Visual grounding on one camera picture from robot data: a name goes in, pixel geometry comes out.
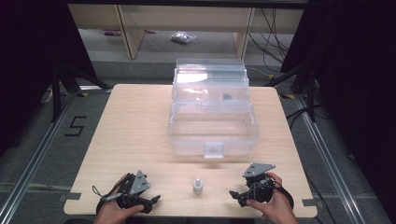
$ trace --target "transparent storage box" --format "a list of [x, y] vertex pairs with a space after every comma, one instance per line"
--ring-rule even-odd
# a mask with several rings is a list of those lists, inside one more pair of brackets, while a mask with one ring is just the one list
[[168, 138], [177, 155], [247, 155], [260, 138], [240, 60], [177, 60]]

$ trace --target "light wood tabletop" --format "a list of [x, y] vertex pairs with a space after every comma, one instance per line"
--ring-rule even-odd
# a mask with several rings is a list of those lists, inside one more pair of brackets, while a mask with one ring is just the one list
[[[161, 195], [161, 199], [148, 215], [138, 216], [260, 217], [260, 212], [240, 207], [229, 193], [248, 190], [242, 173], [256, 162], [276, 166], [271, 172], [282, 178], [293, 196], [297, 217], [314, 217], [317, 208], [303, 204], [313, 202], [313, 196], [276, 90], [250, 87], [249, 91], [261, 133], [258, 144], [246, 156], [205, 159], [173, 152], [167, 138], [172, 86], [116, 85], [71, 189], [81, 195], [67, 200], [64, 211], [94, 215], [100, 198], [92, 186], [107, 194], [124, 174], [142, 170], [150, 189], [141, 197]], [[197, 178], [204, 182], [201, 194], [193, 192]]]

